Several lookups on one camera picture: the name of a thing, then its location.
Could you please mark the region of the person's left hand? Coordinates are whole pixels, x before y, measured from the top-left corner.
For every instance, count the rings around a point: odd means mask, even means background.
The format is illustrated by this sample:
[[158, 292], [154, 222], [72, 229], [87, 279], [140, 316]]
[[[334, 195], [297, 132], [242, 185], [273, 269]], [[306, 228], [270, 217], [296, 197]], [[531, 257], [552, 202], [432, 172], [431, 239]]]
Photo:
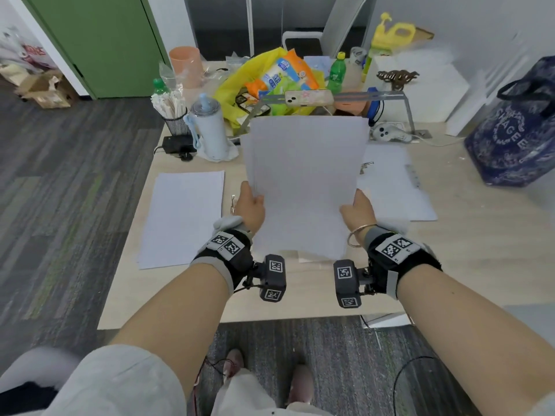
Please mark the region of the person's left hand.
[[253, 190], [248, 181], [242, 181], [240, 186], [240, 195], [236, 203], [235, 215], [243, 219], [246, 228], [256, 235], [263, 225], [266, 217], [265, 213], [255, 213], [253, 207]]

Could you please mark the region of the white paper sheets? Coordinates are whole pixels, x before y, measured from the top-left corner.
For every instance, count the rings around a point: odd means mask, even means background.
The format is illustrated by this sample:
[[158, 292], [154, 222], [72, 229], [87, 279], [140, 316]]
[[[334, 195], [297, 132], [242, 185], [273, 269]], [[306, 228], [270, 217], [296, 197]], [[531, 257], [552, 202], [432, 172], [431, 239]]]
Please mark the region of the white paper sheets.
[[361, 117], [251, 120], [241, 146], [247, 180], [266, 210], [254, 251], [343, 258], [349, 231], [340, 207], [353, 202], [369, 132]]

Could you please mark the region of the person's right forearm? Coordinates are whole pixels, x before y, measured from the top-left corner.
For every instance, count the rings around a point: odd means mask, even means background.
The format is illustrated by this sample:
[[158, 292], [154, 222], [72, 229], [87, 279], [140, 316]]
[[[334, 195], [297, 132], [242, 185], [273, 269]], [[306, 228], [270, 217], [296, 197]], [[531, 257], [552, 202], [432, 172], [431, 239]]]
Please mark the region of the person's right forearm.
[[397, 297], [482, 416], [525, 416], [555, 395], [555, 348], [445, 273], [420, 265]]

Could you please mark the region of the person's left forearm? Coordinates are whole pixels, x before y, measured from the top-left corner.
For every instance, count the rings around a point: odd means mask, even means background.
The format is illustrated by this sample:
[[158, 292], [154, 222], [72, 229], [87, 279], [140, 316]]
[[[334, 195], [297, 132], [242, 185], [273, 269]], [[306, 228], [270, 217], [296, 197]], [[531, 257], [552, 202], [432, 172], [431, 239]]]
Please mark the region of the person's left forearm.
[[188, 396], [229, 298], [228, 283], [214, 266], [191, 265], [149, 299], [110, 344], [139, 347], [158, 356]]

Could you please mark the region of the tall white paper stack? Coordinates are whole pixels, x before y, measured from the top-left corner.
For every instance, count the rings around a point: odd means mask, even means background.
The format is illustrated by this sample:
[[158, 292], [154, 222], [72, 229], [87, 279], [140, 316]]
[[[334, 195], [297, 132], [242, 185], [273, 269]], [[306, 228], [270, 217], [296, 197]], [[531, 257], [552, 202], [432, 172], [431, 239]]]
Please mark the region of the tall white paper stack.
[[158, 174], [144, 225], [140, 270], [188, 265], [221, 217], [224, 171]]

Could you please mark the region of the light blue water bottle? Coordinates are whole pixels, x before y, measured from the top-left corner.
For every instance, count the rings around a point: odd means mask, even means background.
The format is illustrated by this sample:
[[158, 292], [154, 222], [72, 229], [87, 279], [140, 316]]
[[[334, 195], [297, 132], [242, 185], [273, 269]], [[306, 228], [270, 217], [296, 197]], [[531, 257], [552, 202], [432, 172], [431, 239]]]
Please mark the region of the light blue water bottle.
[[221, 106], [215, 98], [201, 93], [183, 120], [190, 129], [197, 156], [212, 162], [229, 160], [232, 151]]

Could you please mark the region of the black power adapter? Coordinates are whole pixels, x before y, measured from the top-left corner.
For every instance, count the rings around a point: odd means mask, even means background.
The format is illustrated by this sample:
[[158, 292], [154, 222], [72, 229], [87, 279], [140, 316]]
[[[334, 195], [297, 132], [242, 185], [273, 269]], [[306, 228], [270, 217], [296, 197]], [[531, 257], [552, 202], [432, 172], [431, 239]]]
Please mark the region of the black power adapter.
[[185, 155], [196, 153], [191, 135], [171, 135], [163, 138], [162, 149], [169, 155]]

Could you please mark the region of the grey metal stand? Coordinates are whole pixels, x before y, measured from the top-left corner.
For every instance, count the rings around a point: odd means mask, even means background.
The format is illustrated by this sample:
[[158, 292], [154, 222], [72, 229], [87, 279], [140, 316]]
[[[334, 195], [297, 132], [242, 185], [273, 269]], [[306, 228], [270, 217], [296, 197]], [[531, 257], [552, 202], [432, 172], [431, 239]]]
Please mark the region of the grey metal stand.
[[[248, 126], [249, 122], [252, 118], [256, 116], [258, 111], [260, 111], [260, 107], [262, 105], [278, 105], [278, 104], [285, 104], [284, 94], [279, 95], [265, 95], [259, 100], [259, 103], [256, 105], [254, 110], [248, 114], [244, 122], [241, 124], [240, 128], [235, 132], [236, 136], [240, 136], [249, 132]], [[410, 134], [417, 135], [414, 121], [412, 117], [412, 111], [410, 108], [410, 103], [408, 98], [406, 97], [403, 91], [356, 91], [356, 92], [341, 92], [334, 95], [335, 102], [339, 103], [351, 103], [351, 102], [371, 102], [371, 101], [393, 101], [393, 100], [402, 100], [404, 101], [408, 123], [410, 125]]]

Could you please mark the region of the orange wipes packet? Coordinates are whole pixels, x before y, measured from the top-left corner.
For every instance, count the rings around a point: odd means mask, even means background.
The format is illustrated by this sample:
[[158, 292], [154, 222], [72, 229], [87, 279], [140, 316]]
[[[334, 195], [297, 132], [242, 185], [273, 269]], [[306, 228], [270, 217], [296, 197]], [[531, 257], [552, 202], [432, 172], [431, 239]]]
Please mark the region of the orange wipes packet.
[[247, 92], [261, 99], [266, 95], [283, 94], [290, 90], [319, 90], [324, 88], [323, 77], [317, 74], [295, 49], [276, 48], [261, 54], [269, 64], [256, 72], [251, 81], [244, 84]]

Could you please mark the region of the bundle of wrapped chopsticks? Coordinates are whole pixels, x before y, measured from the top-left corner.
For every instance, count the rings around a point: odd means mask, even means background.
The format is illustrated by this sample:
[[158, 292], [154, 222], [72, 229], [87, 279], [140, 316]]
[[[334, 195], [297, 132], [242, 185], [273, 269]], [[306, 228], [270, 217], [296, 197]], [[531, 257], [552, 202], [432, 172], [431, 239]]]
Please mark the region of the bundle of wrapped chopsticks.
[[182, 90], [156, 90], [150, 100], [156, 111], [167, 120], [181, 119], [188, 111]]

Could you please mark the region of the large green soda bottle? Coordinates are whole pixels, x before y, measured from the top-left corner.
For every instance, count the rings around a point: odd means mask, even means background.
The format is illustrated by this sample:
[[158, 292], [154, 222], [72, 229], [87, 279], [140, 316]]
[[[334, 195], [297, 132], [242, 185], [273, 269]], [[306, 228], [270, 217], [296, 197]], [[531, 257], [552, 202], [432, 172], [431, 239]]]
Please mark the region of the large green soda bottle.
[[344, 52], [339, 52], [336, 56], [336, 60], [330, 67], [327, 89], [334, 95], [340, 93], [343, 88], [343, 81], [347, 70], [345, 56]]

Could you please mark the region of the yellow detergent bottle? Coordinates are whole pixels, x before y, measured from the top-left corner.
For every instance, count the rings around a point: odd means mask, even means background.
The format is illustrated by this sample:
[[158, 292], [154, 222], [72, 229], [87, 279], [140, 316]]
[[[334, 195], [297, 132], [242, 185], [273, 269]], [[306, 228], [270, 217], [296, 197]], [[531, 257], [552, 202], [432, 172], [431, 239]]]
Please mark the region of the yellow detergent bottle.
[[378, 50], [393, 50], [404, 47], [413, 41], [416, 34], [416, 26], [412, 23], [392, 22], [390, 13], [384, 12], [380, 15], [380, 23], [376, 27], [371, 40], [371, 48]]

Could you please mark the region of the blue patterned tote bag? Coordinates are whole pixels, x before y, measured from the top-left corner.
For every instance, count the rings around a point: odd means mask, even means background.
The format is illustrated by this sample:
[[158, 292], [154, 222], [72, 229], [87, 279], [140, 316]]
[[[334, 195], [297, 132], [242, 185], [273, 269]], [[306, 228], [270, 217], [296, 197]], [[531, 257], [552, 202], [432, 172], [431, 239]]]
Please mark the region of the blue patterned tote bag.
[[503, 86], [497, 99], [463, 144], [485, 185], [526, 187], [555, 169], [555, 55]]

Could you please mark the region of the white chair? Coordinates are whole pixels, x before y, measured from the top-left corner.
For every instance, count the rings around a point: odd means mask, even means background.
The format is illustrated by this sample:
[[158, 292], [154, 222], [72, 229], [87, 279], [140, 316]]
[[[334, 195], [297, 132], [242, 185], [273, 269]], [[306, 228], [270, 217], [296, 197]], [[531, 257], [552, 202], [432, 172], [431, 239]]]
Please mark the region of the white chair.
[[359, 13], [367, 0], [335, 0], [329, 17], [322, 31], [318, 30], [288, 30], [281, 36], [281, 46], [285, 50], [299, 49], [301, 55], [320, 55], [335, 58], [352, 29]]

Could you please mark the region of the brown cardboard box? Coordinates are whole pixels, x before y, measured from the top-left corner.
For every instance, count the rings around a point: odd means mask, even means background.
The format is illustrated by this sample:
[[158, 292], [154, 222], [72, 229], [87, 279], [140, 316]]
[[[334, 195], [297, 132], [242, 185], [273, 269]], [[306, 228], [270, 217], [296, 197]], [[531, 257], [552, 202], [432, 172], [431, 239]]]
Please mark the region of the brown cardboard box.
[[58, 69], [27, 76], [15, 94], [22, 100], [33, 100], [43, 109], [69, 108], [79, 100], [76, 90]]

